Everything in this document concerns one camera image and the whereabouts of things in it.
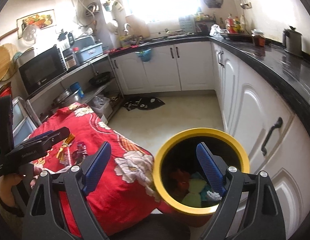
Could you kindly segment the person's left hand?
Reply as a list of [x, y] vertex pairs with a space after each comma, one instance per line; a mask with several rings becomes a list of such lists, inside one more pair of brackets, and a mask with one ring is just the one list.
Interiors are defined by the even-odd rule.
[[19, 173], [12, 173], [0, 177], [0, 199], [6, 206], [13, 208], [19, 207], [12, 194], [12, 188], [18, 185], [25, 177], [25, 174]]

